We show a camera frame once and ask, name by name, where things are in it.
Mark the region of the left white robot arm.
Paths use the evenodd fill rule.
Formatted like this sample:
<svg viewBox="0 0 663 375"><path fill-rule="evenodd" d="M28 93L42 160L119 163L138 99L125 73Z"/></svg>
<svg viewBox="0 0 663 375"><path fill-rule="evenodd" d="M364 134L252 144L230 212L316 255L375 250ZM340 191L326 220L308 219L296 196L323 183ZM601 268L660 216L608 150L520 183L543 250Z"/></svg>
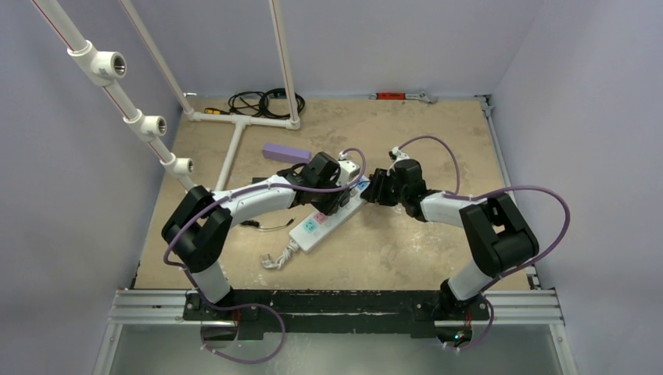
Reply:
<svg viewBox="0 0 663 375"><path fill-rule="evenodd" d="M360 183L366 163L356 163L341 152L334 158L318 152L309 162L279 170L261 182L228 191L212 192L202 185L188 190L161 230L192 285L203 298L202 308L215 320L229 316L234 291L219 258L231 229L266 213L312 205L331 215L349 201Z"/></svg>

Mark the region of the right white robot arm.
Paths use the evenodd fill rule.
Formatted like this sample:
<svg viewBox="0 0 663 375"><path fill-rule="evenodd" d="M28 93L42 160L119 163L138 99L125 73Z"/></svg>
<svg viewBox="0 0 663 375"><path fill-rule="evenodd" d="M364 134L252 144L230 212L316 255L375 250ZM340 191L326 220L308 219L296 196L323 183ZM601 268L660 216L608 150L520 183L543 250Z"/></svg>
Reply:
<svg viewBox="0 0 663 375"><path fill-rule="evenodd" d="M466 312L470 300L503 272L539 253L536 236L508 194L472 201L429 189L421 164L414 159L377 169L361 197L378 205L401 205L408 216L424 223L464 230L471 260L440 287L439 307L450 318Z"/></svg>

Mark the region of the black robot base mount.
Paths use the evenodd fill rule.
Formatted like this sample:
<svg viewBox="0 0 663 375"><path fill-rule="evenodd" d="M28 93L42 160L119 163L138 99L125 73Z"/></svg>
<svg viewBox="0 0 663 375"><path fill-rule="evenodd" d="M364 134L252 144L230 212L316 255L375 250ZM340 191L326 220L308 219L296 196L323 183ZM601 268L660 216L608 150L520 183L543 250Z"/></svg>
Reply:
<svg viewBox="0 0 663 375"><path fill-rule="evenodd" d="M185 320L229 322L240 340L261 340L267 333L407 334L437 338L453 348L464 348L475 340L474 323L494 321L494 308L485 295L444 305L440 290L233 291L233 305L221 310L194 287L186 296Z"/></svg>

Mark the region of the white power strip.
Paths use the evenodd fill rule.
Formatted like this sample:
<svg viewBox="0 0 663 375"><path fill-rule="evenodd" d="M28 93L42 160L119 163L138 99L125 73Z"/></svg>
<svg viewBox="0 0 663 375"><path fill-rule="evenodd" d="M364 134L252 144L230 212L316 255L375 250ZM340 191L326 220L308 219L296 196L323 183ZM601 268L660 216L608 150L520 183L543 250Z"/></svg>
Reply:
<svg viewBox="0 0 663 375"><path fill-rule="evenodd" d="M369 179L362 176L360 183L354 188L362 191L368 186ZM336 214L327 216L319 211L313 211L306 219L289 232L289 244L297 251L310 252L316 248L334 230L339 229L351 216L359 211L366 203L361 199L360 204L348 203Z"/></svg>

